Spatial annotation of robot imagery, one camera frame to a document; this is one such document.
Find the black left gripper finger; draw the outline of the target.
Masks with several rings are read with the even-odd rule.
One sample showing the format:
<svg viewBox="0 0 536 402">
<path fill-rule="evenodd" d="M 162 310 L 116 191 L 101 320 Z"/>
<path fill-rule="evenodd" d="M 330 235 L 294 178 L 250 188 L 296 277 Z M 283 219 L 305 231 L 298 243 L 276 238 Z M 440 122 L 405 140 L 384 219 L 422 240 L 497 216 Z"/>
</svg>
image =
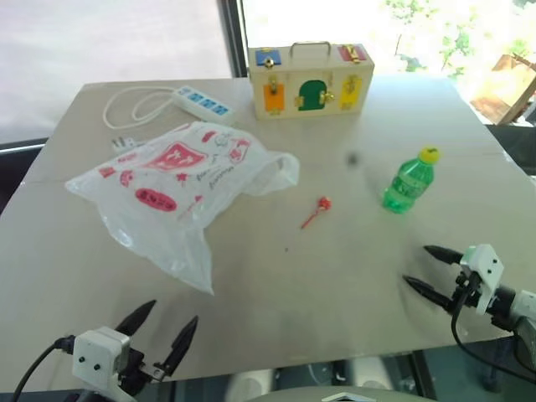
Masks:
<svg viewBox="0 0 536 402">
<path fill-rule="evenodd" d="M 198 316 L 194 316 L 180 331 L 172 343 L 172 351 L 165 359 L 163 371 L 167 376 L 172 376 L 178 365 L 182 362 L 185 354 L 190 348 L 194 334 L 198 326 Z"/>
<path fill-rule="evenodd" d="M 115 330 L 128 337 L 133 336 L 140 326 L 146 321 L 156 302 L 156 300 L 151 300 L 139 306 L 132 313 L 126 316 L 116 326 Z"/>
</svg>

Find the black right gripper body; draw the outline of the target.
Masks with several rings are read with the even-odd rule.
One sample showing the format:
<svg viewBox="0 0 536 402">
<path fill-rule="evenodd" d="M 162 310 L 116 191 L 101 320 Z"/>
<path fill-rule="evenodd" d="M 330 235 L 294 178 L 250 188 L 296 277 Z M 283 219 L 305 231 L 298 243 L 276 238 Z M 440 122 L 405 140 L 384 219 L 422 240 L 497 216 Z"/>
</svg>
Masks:
<svg viewBox="0 0 536 402">
<path fill-rule="evenodd" d="M 475 271 L 470 274 L 461 271 L 456 277 L 456 288 L 446 311 L 453 315 L 455 311 L 461 310 L 463 307 L 476 307 L 481 296 L 481 283 L 482 279 Z"/>
</svg>

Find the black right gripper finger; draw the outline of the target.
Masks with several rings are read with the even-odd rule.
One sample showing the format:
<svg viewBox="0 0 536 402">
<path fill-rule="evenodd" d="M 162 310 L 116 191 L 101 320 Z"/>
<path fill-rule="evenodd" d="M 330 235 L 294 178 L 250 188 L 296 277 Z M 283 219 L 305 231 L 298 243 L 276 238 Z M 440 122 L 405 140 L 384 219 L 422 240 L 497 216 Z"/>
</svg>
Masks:
<svg viewBox="0 0 536 402">
<path fill-rule="evenodd" d="M 434 303 L 446 312 L 450 312 L 452 308 L 452 300 L 440 294 L 433 286 L 414 278 L 413 276 L 403 276 L 404 281 L 418 294 L 424 297 L 429 302 Z"/>
<path fill-rule="evenodd" d="M 447 265 L 460 264 L 463 256 L 463 254 L 458 251 L 441 247 L 439 245 L 425 245 L 424 249 L 435 259 L 442 261 Z"/>
</svg>

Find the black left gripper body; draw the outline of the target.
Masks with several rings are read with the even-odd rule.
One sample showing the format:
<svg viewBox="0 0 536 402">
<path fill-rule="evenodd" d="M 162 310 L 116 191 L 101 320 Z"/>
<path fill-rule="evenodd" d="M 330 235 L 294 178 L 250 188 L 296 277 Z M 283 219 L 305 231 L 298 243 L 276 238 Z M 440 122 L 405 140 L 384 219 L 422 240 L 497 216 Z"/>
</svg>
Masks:
<svg viewBox="0 0 536 402">
<path fill-rule="evenodd" d="M 126 367 L 119 373 L 120 388 L 127 394 L 140 394 L 147 384 L 162 382 L 173 374 L 172 366 L 166 360 L 147 367 L 145 355 L 131 348 L 128 353 Z"/>
</svg>

